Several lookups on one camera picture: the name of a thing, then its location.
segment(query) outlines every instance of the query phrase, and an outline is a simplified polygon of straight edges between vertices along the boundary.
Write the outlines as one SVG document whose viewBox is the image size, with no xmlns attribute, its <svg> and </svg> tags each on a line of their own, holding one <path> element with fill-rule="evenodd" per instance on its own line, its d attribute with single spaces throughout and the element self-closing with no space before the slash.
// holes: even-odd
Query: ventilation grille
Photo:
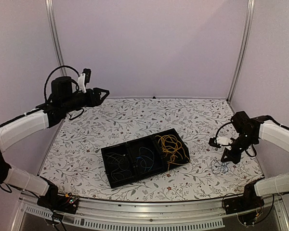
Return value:
<svg viewBox="0 0 289 231">
<path fill-rule="evenodd" d="M 225 227 L 222 219 L 184 225 L 118 225 L 76 218 L 74 225 L 99 231 L 204 231 Z"/>
<path fill-rule="evenodd" d="M 43 208 L 37 208 L 34 206 L 26 205 L 26 212 L 32 215 L 52 219 L 52 213 Z M 204 231 L 213 230 L 225 227 L 223 219 L 215 219 L 203 222 L 193 222 L 184 225 L 119 225 L 111 222 L 99 222 L 86 218 L 75 218 L 74 225 L 96 231 Z"/>
<path fill-rule="evenodd" d="M 26 212 L 40 218 L 52 219 L 52 212 L 47 211 L 46 209 L 26 205 Z"/>
</svg>

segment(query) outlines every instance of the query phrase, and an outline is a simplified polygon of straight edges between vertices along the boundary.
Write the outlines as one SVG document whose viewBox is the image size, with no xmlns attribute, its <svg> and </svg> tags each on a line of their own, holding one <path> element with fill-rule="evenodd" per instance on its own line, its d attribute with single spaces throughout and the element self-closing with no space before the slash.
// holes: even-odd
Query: black tray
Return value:
<svg viewBox="0 0 289 231">
<path fill-rule="evenodd" d="M 159 137 L 173 135 L 182 144 L 175 164 L 169 164 L 170 155 L 163 153 Z M 111 188 L 119 187 L 153 175 L 166 172 L 189 162 L 189 151 L 176 130 L 170 129 L 118 145 L 102 148 L 106 175 Z"/>
</svg>

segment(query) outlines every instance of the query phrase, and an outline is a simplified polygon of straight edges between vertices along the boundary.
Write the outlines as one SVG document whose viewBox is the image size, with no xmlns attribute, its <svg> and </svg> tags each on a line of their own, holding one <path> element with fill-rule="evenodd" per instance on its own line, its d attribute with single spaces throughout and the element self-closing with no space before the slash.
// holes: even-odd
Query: black cable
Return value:
<svg viewBox="0 0 289 231">
<path fill-rule="evenodd" d="M 227 166 L 228 164 L 229 164 L 229 162 L 227 162 L 227 163 L 221 163 L 221 164 L 220 164 L 218 160 L 213 159 L 213 160 L 211 161 L 211 170 L 212 170 L 212 173 L 213 173 L 214 175 L 219 175 L 220 173 L 223 173 L 223 174 L 227 173 L 227 172 L 229 171 L 229 168 L 228 168 L 228 166 Z M 216 168 L 216 171 L 219 170 L 219 172 L 214 172 L 215 170 L 213 170 L 213 166 Z"/>
<path fill-rule="evenodd" d="M 71 82 L 74 83 L 76 85 L 76 91 L 79 91 L 79 85 L 78 82 L 76 82 L 75 80 L 71 79 Z"/>
<path fill-rule="evenodd" d="M 222 208 L 223 208 L 223 209 L 226 209 L 226 208 L 223 206 L 223 201 L 224 201 L 224 199 L 225 199 L 225 197 L 226 197 L 227 195 L 234 195 L 234 196 L 240 197 L 238 194 L 234 194 L 234 193 L 232 193 L 232 192 L 227 193 L 225 196 L 223 196 L 223 199 L 222 199 Z"/>
<path fill-rule="evenodd" d="M 223 147 L 231 146 L 230 144 L 228 144 L 228 145 L 223 145 L 223 144 L 218 144 L 218 143 L 217 143 L 218 133 L 221 131 L 222 128 L 224 128 L 225 126 L 227 126 L 227 125 L 229 125 L 229 124 L 232 124 L 232 122 L 225 123 L 224 125 L 222 125 L 222 126 L 217 130 L 217 132 L 216 132 L 216 134 L 215 134 L 215 143 L 216 143 L 217 145 L 220 145 L 220 146 L 223 146 Z"/>
<path fill-rule="evenodd" d="M 30 114 L 33 114 L 33 113 L 37 112 L 37 111 L 40 111 L 40 109 L 34 109 L 34 110 L 29 111 L 29 112 L 27 112 L 27 113 L 24 113 L 24 114 L 22 114 L 22 115 L 16 116 L 15 118 L 10 119 L 10 120 L 8 120 L 8 121 L 0 124 L 0 128 L 3 127 L 3 126 L 5 126 L 5 125 L 7 125 L 7 124 L 10 124 L 10 123 L 12 123 L 12 122 L 14 122 L 14 121 L 16 121 L 16 120 L 18 120 L 18 119 L 20 119 L 20 118 L 25 117 L 25 114 L 28 116 L 28 115 L 30 115 Z"/>
<path fill-rule="evenodd" d="M 69 68 L 69 69 L 75 71 L 76 74 L 77 74 L 77 77 L 79 77 L 79 72 L 78 72 L 76 69 L 72 68 L 71 66 L 62 65 L 62 66 L 59 66 L 59 67 L 57 67 L 56 69 L 54 69 L 54 70 L 48 75 L 48 77 L 47 77 L 47 79 L 46 79 L 46 82 L 45 82 L 45 85 L 44 85 L 44 99 L 45 99 L 45 102 L 47 102 L 47 96 L 46 96 L 47 83 L 48 83 L 50 77 L 53 75 L 53 73 L 54 73 L 56 70 L 59 70 L 59 69 L 61 69 L 61 68 Z"/>
<path fill-rule="evenodd" d="M 84 113 L 85 109 L 81 108 L 81 110 L 82 110 L 82 112 L 80 112 L 79 115 L 77 115 L 77 116 L 75 116 L 73 118 L 71 118 L 72 116 L 68 113 L 69 116 L 70 116 L 69 120 L 74 120 L 74 119 L 77 119 L 78 117 L 80 117 Z"/>
<path fill-rule="evenodd" d="M 36 198 L 40 199 L 40 197 L 37 196 L 34 192 L 30 192 L 30 191 L 28 191 L 28 192 L 31 193 L 32 195 L 34 195 Z M 52 215 L 53 227 L 54 227 L 57 231 L 60 231 L 60 230 L 56 227 L 56 225 L 55 225 L 55 223 L 54 223 L 54 216 L 56 216 L 56 218 L 57 218 L 57 219 L 59 220 L 59 222 L 61 223 L 61 226 L 63 227 L 64 231 L 67 231 L 64 223 L 62 222 L 61 219 L 59 219 L 58 214 L 57 214 L 56 212 L 54 212 L 54 210 L 53 210 L 52 208 L 49 208 L 48 206 L 46 206 L 46 207 L 53 213 L 53 215 Z"/>
<path fill-rule="evenodd" d="M 12 193 L 12 190 L 11 190 L 11 188 L 10 188 L 10 186 L 9 186 L 8 184 L 6 184 L 6 187 L 7 187 L 9 190 L 4 189 L 4 188 L 1 186 L 1 184 L 0 184 L 0 188 L 1 188 L 3 191 L 5 191 L 5 192 L 7 192 L 7 193 Z"/>
<path fill-rule="evenodd" d="M 268 115 L 267 117 L 270 118 L 270 120 L 272 120 L 275 124 L 277 124 L 278 126 L 284 128 L 284 129 L 287 129 L 289 130 L 289 127 L 285 126 L 285 125 L 281 125 L 280 123 L 278 123 L 276 120 L 273 119 L 273 117 L 271 117 L 270 115 Z"/>
<path fill-rule="evenodd" d="M 257 151 L 256 151 L 256 149 L 255 149 L 255 147 L 254 147 L 253 144 L 251 145 L 251 147 L 252 147 L 252 150 L 254 151 L 255 155 L 249 154 L 249 152 L 248 152 L 247 150 L 245 150 L 245 153 L 246 153 L 249 157 L 255 157 L 255 156 L 257 155 Z"/>
<path fill-rule="evenodd" d="M 264 217 L 262 220 L 260 220 L 260 221 L 258 221 L 258 222 L 255 222 L 255 225 L 256 225 L 256 224 L 259 224 L 260 222 L 263 222 L 263 221 L 270 215 L 270 213 L 271 213 L 271 211 L 272 211 L 272 209 L 273 209 L 273 207 L 274 207 L 274 194 L 272 195 L 272 197 L 273 197 L 273 199 L 272 199 L 272 205 L 271 205 L 271 208 L 270 208 L 269 212 L 265 215 L 265 217 Z"/>
</svg>

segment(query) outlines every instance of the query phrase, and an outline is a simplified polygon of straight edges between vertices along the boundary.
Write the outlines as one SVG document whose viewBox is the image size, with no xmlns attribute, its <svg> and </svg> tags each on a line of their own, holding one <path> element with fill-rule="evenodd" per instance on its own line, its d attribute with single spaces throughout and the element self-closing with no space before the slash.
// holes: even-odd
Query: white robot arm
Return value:
<svg viewBox="0 0 289 231">
<path fill-rule="evenodd" d="M 56 78 L 52 81 L 52 93 L 47 99 L 47 82 L 56 70 L 63 67 L 74 70 L 78 75 L 78 82 L 71 77 Z M 90 81 L 90 76 L 90 69 L 84 69 L 81 75 L 70 66 L 64 65 L 54 69 L 46 80 L 44 88 L 45 103 L 0 125 L 0 184 L 5 183 L 17 189 L 33 193 L 39 198 L 38 205 L 40 206 L 51 210 L 75 213 L 76 204 L 60 206 L 63 204 L 62 200 L 66 202 L 66 198 L 58 195 L 57 186 L 44 178 L 10 166 L 4 161 L 2 153 L 25 137 L 55 126 L 69 112 L 82 110 L 78 116 L 70 118 L 70 120 L 73 120 L 82 115 L 83 107 L 95 107 L 102 104 L 109 95 L 109 91 L 100 88 L 85 89 L 86 84 Z M 72 83 L 76 85 L 75 92 L 72 90 Z"/>
<path fill-rule="evenodd" d="M 247 149 L 252 146 L 255 150 L 253 145 L 258 144 L 259 139 L 271 142 L 289 153 L 289 128 L 279 124 L 269 115 L 249 118 L 244 111 L 237 112 L 225 125 L 228 124 L 234 126 L 239 134 L 238 138 L 223 138 L 217 133 L 209 141 L 209 145 L 213 147 L 225 147 L 222 162 L 231 161 L 237 164 L 240 162 L 242 152 L 251 156 Z M 284 193 L 289 193 L 289 173 L 250 182 L 245 186 L 243 196 L 225 199 L 224 203 L 228 211 L 238 212 L 263 204 L 263 196 Z"/>
</svg>

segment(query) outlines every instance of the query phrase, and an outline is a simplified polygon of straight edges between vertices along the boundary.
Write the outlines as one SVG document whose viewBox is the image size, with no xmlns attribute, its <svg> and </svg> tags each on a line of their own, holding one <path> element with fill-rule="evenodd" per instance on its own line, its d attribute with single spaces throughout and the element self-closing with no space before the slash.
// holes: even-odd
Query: table surface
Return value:
<svg viewBox="0 0 289 231">
<path fill-rule="evenodd" d="M 239 164 L 218 167 L 215 160 L 221 159 L 223 149 L 208 145 L 232 115 L 225 100 L 108 99 L 101 106 L 86 108 L 78 119 L 63 122 L 40 175 L 62 193 L 107 200 L 168 202 L 242 193 L 246 183 L 263 175 L 257 159 L 242 154 Z M 191 163 L 111 189 L 101 148 L 171 128 L 186 143 Z M 220 135 L 237 137 L 232 126 Z"/>
</svg>

